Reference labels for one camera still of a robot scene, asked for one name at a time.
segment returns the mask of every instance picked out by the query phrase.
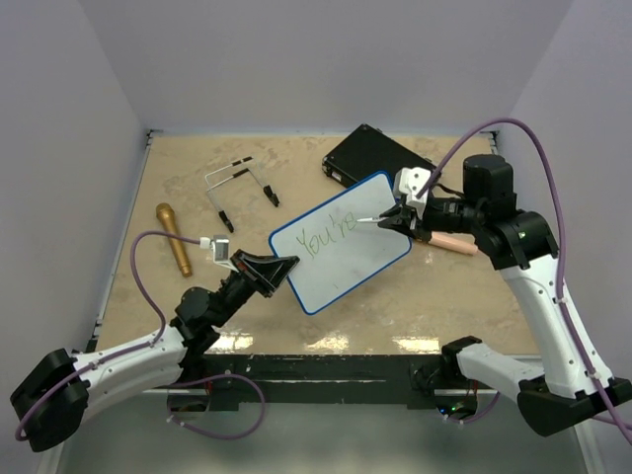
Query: black case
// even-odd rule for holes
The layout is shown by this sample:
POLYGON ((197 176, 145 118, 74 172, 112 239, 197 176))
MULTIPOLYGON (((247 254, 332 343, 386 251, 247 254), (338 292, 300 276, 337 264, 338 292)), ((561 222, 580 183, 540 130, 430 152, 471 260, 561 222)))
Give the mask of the black case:
POLYGON ((381 130, 363 123, 323 158, 323 172, 345 188, 385 171, 391 180, 402 168, 420 167, 434 171, 427 158, 389 138, 381 130))

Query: whiteboard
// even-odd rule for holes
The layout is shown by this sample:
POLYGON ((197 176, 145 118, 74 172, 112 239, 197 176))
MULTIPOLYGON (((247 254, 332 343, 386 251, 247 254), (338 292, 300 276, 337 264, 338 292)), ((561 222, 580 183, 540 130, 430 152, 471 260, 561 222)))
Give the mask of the whiteboard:
POLYGON ((410 252, 408 237, 356 222, 394 204, 388 176, 381 172, 270 235, 275 255, 300 258, 288 280, 305 313, 316 314, 410 252))

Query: table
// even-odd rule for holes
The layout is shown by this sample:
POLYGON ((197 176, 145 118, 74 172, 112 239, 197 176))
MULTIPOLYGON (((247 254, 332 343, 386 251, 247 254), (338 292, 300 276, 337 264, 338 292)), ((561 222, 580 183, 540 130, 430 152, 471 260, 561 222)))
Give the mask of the table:
MULTIPOLYGON (((251 176, 218 189, 235 225, 232 251, 268 255, 271 231, 342 190, 321 171, 322 158, 342 135, 185 135, 156 136, 124 238, 107 303, 98 349, 141 337, 158 318, 131 277, 129 247, 143 230, 160 228, 159 202, 176 211, 180 230, 190 237, 227 233, 208 201, 204 175, 232 160, 253 156, 280 200, 273 207, 251 176)), ((393 136, 437 163, 457 137, 393 136)), ((444 171, 442 182, 461 189, 462 161, 490 153, 486 137, 468 141, 444 171)), ((194 275, 181 276, 167 239, 147 237, 138 249, 140 275, 168 319, 182 293, 197 285, 219 287, 227 270, 205 251, 188 248, 194 275)), ((255 354, 434 354, 462 336, 483 339, 505 354, 536 354, 537 348, 517 302, 489 260, 414 243, 404 259, 335 304, 305 315, 288 284, 270 299, 256 294, 222 328, 211 352, 255 354)))

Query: white wall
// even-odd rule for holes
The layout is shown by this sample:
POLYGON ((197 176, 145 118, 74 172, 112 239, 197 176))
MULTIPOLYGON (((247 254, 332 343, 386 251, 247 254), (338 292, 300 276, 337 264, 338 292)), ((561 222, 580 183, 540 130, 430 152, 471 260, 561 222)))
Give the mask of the white wall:
MULTIPOLYGON (((513 116, 552 160, 569 233, 568 281, 613 371, 632 378, 632 3, 576 0, 513 116)), ((539 162, 519 130, 501 132, 519 200, 552 218, 539 162)), ((632 421, 632 403, 625 413, 632 421)), ((598 426, 608 472, 630 472, 632 450, 598 426)))
POLYGON ((171 130, 460 130, 508 114, 571 0, 80 0, 171 130))
POLYGON ((142 128, 76 0, 0 2, 0 472, 34 472, 9 395, 85 347, 142 128))

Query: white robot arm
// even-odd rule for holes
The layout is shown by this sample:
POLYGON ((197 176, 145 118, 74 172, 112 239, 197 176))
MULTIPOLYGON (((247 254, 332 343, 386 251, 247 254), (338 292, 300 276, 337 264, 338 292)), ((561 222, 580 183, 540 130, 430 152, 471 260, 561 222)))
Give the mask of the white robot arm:
MULTIPOLYGON (((160 231, 145 234, 152 233, 179 238, 160 231)), ((16 438, 27 440, 35 452, 50 449, 111 405, 190 379, 204 352, 219 339, 214 328, 221 328, 255 292, 272 296, 299 261, 241 250, 229 258, 225 237, 216 236, 212 244, 213 259, 230 270, 228 278, 217 291, 188 289, 168 326, 107 351, 69 354, 59 349, 45 356, 11 395, 20 418, 16 438)))
POLYGON ((605 409, 593 378, 607 387, 615 406, 632 398, 632 387, 628 380, 613 377, 597 353, 564 283, 564 303, 594 371, 579 354, 556 300, 557 244, 541 215, 515 208, 513 175, 501 156, 472 156, 463 163, 463 193, 434 197, 432 187, 418 193, 430 171, 403 169, 393 186, 400 201, 376 221, 413 238, 432 231, 474 235, 515 295, 543 368, 499 354, 469 337, 442 348, 440 375, 478 380, 499 390, 517 403, 537 433, 552 435, 605 409))

